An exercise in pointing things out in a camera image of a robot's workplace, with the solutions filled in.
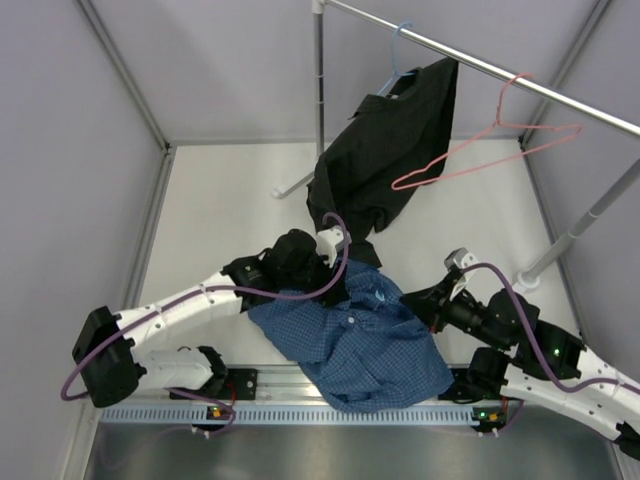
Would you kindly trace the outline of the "blue checked shirt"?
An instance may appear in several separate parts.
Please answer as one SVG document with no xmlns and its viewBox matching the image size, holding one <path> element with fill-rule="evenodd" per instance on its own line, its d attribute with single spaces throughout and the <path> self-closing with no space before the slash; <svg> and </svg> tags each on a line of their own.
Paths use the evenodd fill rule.
<svg viewBox="0 0 640 480">
<path fill-rule="evenodd" d="M 427 327 L 401 303 L 399 287 L 355 260 L 345 283 L 348 299 L 332 307 L 289 291 L 248 316 L 337 410 L 402 409 L 445 393 L 453 374 Z"/>
</svg>

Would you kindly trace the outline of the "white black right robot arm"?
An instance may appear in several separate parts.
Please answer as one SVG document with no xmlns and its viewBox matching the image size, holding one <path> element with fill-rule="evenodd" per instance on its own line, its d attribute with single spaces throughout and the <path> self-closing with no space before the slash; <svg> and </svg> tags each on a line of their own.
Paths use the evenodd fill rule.
<svg viewBox="0 0 640 480">
<path fill-rule="evenodd" d="M 538 307 L 506 289 L 488 303 L 449 280 L 401 302 L 431 332 L 452 326 L 482 342 L 454 372 L 450 399 L 531 402 L 573 419 L 639 457 L 639 384 L 599 358 L 579 337 L 540 319 Z"/>
</svg>

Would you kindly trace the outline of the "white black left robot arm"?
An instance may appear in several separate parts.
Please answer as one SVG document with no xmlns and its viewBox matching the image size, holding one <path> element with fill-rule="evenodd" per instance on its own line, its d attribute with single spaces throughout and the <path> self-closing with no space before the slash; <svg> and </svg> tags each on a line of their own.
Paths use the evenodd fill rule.
<svg viewBox="0 0 640 480">
<path fill-rule="evenodd" d="M 206 280 L 166 299 L 119 312 L 92 311 L 72 349 L 92 404 L 107 408 L 134 394 L 169 390 L 218 397 L 228 369 L 210 344 L 171 349 L 178 336 L 281 296 L 320 304 L 346 297 L 349 236 L 338 227 L 316 236 L 293 229 L 257 255 L 237 258 Z"/>
</svg>

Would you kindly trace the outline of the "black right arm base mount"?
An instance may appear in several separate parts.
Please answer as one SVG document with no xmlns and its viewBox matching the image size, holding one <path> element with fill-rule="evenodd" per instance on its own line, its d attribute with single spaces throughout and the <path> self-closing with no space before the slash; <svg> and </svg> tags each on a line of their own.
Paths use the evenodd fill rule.
<svg viewBox="0 0 640 480">
<path fill-rule="evenodd" d="M 437 399 L 450 401 L 456 404 L 471 404 L 482 400 L 496 400 L 497 396 L 488 389 L 471 382 L 468 378 L 467 368 L 454 367 L 452 385 Z"/>
</svg>

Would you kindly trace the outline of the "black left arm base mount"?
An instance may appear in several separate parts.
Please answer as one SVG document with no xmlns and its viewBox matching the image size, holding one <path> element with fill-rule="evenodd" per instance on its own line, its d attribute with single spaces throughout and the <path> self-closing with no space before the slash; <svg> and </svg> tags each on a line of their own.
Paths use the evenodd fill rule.
<svg viewBox="0 0 640 480">
<path fill-rule="evenodd" d="M 214 374 L 198 392 L 206 398 L 252 401 L 256 399 L 257 386 L 257 369 L 231 368 L 225 375 Z"/>
</svg>

